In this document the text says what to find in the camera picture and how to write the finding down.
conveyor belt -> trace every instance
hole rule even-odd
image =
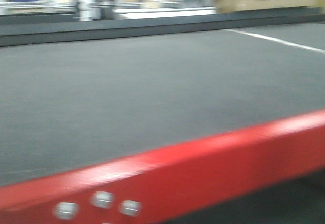
[[[324,48],[321,23],[241,30]],[[0,59],[0,185],[325,106],[323,54],[226,30]]]

gray floor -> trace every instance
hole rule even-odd
[[[166,224],[324,224],[325,173],[287,182]]]

gray mat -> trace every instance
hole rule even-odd
[[[0,185],[323,108],[324,58],[227,31],[0,48]]]

red rail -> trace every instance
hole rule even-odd
[[[0,223],[159,223],[323,167],[325,110],[2,187]],[[97,191],[111,208],[91,204]],[[79,206],[74,218],[53,214],[60,202]]]

white line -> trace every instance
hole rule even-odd
[[[235,29],[222,29],[222,30],[234,32],[234,33],[238,33],[238,34],[242,34],[242,35],[249,35],[249,36],[253,36],[253,37],[264,39],[264,40],[270,40],[270,41],[277,42],[277,43],[280,43],[283,45],[288,45],[288,46],[292,46],[292,47],[296,47],[296,48],[300,48],[300,49],[304,49],[304,50],[314,51],[314,52],[321,53],[321,54],[325,55],[325,50],[306,46],[306,45],[296,44],[296,43],[286,41],[286,40],[281,40],[281,39],[277,39],[277,38],[273,38],[273,37],[269,37],[269,36],[265,36],[265,35],[259,35],[259,34],[239,31],[239,30],[235,30]]]
[[[9,171],[9,172],[1,172],[1,174],[19,174],[19,173],[27,173],[27,172],[38,172],[44,169],[45,168],[36,168],[36,169],[29,169],[29,170]]]

